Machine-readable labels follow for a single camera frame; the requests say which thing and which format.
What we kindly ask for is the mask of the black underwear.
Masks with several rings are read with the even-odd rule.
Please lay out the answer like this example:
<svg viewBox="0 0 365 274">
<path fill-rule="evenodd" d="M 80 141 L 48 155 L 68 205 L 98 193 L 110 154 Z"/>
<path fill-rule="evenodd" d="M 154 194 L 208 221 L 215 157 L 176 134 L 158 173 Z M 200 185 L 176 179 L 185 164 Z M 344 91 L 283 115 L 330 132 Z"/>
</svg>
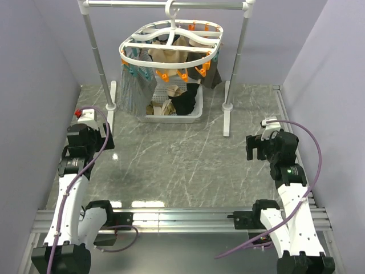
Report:
<svg viewBox="0 0 365 274">
<path fill-rule="evenodd" d="M 179 86 L 168 86 L 168 98 L 171 100 L 177 115 L 189 115 L 194 110 L 196 95 L 199 88 L 197 83 L 187 83 L 186 91 L 182 91 Z"/>
</svg>

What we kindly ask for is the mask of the white clip hanger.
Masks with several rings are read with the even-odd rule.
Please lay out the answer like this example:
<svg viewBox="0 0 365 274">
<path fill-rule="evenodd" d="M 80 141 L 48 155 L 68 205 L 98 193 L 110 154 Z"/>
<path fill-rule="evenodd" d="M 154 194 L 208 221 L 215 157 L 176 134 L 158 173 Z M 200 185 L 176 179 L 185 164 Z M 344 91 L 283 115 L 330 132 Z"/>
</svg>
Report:
<svg viewBox="0 0 365 274">
<path fill-rule="evenodd" d="M 169 82 L 167 72 L 161 73 L 157 69 L 176 69 L 177 76 L 184 82 L 189 82 L 188 68 L 194 67 L 202 76 L 209 69 L 210 60 L 218 56 L 224 30 L 216 23 L 200 20 L 177 19 L 179 9 L 172 9 L 173 1 L 165 4 L 166 21 L 158 21 L 143 26 L 133 33 L 119 46 L 122 64 L 153 68 L 154 75 L 164 82 Z M 173 46 L 178 37 L 185 37 L 188 46 Z M 160 41 L 165 44 L 154 44 Z M 172 51 L 187 51 L 206 54 L 201 59 L 184 63 L 153 62 L 148 54 L 149 49 Z"/>
</svg>

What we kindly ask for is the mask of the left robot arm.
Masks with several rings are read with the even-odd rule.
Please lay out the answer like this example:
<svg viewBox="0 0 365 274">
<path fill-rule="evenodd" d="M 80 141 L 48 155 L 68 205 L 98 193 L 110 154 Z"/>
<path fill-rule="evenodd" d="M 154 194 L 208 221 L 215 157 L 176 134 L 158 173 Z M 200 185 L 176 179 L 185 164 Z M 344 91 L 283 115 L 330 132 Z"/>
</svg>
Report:
<svg viewBox="0 0 365 274">
<path fill-rule="evenodd" d="M 108 123 L 100 130 L 84 123 L 67 129 L 68 144 L 58 165 L 59 192 L 50 229 L 31 261 L 39 273 L 89 273 L 91 249 L 100 229 L 110 229 L 115 215 L 109 202 L 93 202 L 82 209 L 95 160 L 115 147 Z"/>
</svg>

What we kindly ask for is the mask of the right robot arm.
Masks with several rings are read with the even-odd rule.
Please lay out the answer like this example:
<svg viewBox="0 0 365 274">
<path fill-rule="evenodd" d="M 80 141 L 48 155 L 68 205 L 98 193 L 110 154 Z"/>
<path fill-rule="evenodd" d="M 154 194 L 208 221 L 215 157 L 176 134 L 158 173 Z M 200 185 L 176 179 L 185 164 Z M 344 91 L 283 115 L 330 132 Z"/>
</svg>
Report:
<svg viewBox="0 0 365 274">
<path fill-rule="evenodd" d="M 309 189 L 303 168 L 295 161 L 299 139 L 284 130 L 246 137 L 247 159 L 257 150 L 259 160 L 270 163 L 270 175 L 281 198 L 277 202 L 257 200 L 252 223 L 266 228 L 278 254 L 277 273 L 334 273 L 335 261 L 327 256 L 315 230 L 308 198 Z"/>
</svg>

